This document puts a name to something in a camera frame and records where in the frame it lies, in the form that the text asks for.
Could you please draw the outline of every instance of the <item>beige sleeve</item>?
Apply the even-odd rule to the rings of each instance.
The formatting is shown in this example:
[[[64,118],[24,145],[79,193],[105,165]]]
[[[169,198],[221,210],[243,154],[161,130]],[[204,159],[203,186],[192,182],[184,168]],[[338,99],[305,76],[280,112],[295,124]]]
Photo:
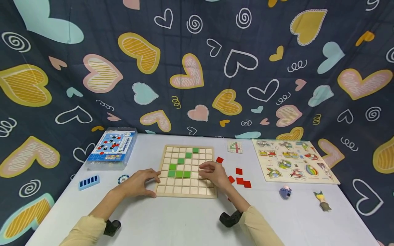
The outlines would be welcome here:
[[[104,219],[84,216],[59,246],[93,246],[104,233],[105,226]]]
[[[238,223],[256,246],[284,246],[281,239],[255,207],[249,207],[242,214]]]

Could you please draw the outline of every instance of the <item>squiggle pattern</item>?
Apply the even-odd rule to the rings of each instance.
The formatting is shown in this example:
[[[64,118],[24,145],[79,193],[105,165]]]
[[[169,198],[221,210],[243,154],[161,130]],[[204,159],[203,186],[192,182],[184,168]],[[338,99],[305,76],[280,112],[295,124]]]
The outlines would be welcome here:
[[[241,122],[241,126],[251,126],[252,125],[252,121],[251,120],[243,120]]]
[[[18,124],[18,122],[16,120],[14,120],[13,118],[8,117],[10,120],[12,120],[14,122],[13,125],[11,125],[11,123],[9,123],[6,120],[2,120],[0,121],[0,132],[5,133],[5,135],[0,135],[0,137],[8,137],[9,133],[12,131],[12,129]]]
[[[380,107],[370,107],[365,112],[365,118],[367,119],[367,121],[371,121],[371,122],[378,120],[380,117],[380,111],[382,111]]]
[[[112,108],[112,111],[115,110],[114,107],[109,106],[108,104],[106,104],[105,102],[103,102],[103,101],[101,101],[101,100],[98,100],[98,99],[97,99],[96,102],[100,102],[100,105],[101,105],[101,106],[104,106],[106,109],[111,109],[111,108]]]
[[[203,29],[203,21],[198,15],[191,15],[186,21],[186,27],[190,33],[197,34]]]
[[[19,189],[19,196],[20,197],[29,197],[33,196],[37,191],[39,191],[41,188],[41,181],[38,179],[33,179],[30,180],[29,183],[24,184],[20,189]]]
[[[320,119],[321,118],[322,118],[321,114],[315,115],[315,117],[313,117],[313,121],[312,121],[313,125],[317,126],[318,124],[320,124]]]
[[[293,70],[290,71],[290,70],[289,70],[289,67],[287,67],[287,71],[288,71],[288,72],[294,72],[294,71],[296,71],[296,70],[299,70],[299,69],[302,69],[302,68],[306,67],[307,64],[308,64],[308,60],[305,60],[305,66],[302,66],[302,65],[304,65],[304,63],[303,63],[302,61],[298,61],[297,63],[293,62],[292,65],[291,65],[291,68],[292,68]]]
[[[174,97],[174,99],[172,99],[171,102],[174,104],[174,107],[177,107],[177,109],[180,109],[182,107],[182,105],[180,104],[178,97],[172,96],[171,98],[173,98],[173,97]]]
[[[25,53],[32,48],[30,42],[25,37],[15,32],[3,32],[1,38],[8,47],[20,53]]]
[[[374,0],[373,2],[371,2],[371,0],[368,0],[367,5],[372,5],[375,3],[376,3],[376,5],[374,7],[372,7],[371,9],[365,9],[365,11],[371,11],[371,10],[376,9],[376,7],[379,5],[379,2],[380,2],[380,0]]]
[[[291,96],[291,93],[290,92],[288,92],[288,94],[289,94],[289,96],[287,96],[286,94],[284,94],[281,98],[279,98],[278,99],[278,102],[280,102],[279,104],[278,103],[275,103],[276,105],[281,105],[287,98],[289,98],[290,96]]]
[[[394,63],[394,47],[392,47],[386,54],[386,60],[390,63]]]
[[[240,12],[235,16],[235,23],[241,29],[248,28],[252,23],[252,13],[250,10],[248,8],[241,8]]]
[[[349,139],[345,139],[343,140],[343,137],[341,137],[341,143],[343,143],[344,145],[346,145],[349,149],[351,149],[352,151],[356,152],[359,150],[359,148],[357,147],[357,149],[353,149],[353,147],[355,146],[355,144],[353,142],[350,142]]]

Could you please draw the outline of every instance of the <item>person's left hand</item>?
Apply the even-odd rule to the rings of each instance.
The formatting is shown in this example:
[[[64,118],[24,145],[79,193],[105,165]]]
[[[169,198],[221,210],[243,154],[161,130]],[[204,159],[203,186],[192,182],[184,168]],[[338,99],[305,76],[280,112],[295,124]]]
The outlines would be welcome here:
[[[153,169],[139,170],[127,180],[120,183],[114,190],[120,192],[124,197],[151,196],[156,198],[156,193],[154,193],[154,191],[145,188],[145,182],[155,179],[157,183],[160,183],[158,177],[160,173],[160,171],[156,172]]]

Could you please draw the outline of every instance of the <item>person's right hand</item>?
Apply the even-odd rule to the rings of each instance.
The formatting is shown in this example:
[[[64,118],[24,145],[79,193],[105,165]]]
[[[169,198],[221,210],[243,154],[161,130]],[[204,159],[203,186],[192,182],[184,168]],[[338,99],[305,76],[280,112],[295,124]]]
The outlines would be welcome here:
[[[145,188],[145,182],[154,179],[157,183],[160,183],[158,177],[160,173],[160,171],[156,172],[153,169],[139,170],[113,190],[119,191],[124,197],[151,196],[156,198],[156,193],[154,191]]]
[[[222,164],[207,161],[201,164],[200,168],[202,169],[199,172],[200,176],[211,180],[219,189],[224,191],[227,187],[232,186]]]

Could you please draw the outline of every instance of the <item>wooden peg puzzle board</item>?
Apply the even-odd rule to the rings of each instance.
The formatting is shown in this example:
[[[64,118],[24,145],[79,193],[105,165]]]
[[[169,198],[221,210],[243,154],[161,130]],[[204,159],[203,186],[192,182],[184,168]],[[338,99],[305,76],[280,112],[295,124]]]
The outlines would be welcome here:
[[[217,187],[199,176],[199,165],[214,160],[212,147],[166,145],[160,163],[157,196],[217,198]]]
[[[310,141],[252,139],[267,182],[340,182]]]

